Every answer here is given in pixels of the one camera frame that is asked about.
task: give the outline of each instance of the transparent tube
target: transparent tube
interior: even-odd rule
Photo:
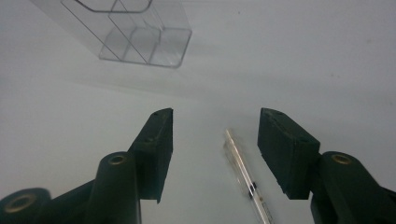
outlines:
[[[232,132],[227,129],[225,131],[225,144],[224,149],[226,152],[227,159],[229,160],[238,182],[242,188],[243,193],[247,193],[251,202],[253,203],[256,214],[260,223],[273,224],[271,214],[268,210],[265,201],[257,188],[256,183],[252,180],[252,177],[248,171],[248,165],[243,158],[242,151],[238,148],[235,143]]]

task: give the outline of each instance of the clear acrylic holder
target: clear acrylic holder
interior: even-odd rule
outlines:
[[[179,67],[189,45],[191,28],[180,2],[31,1],[100,59]]]

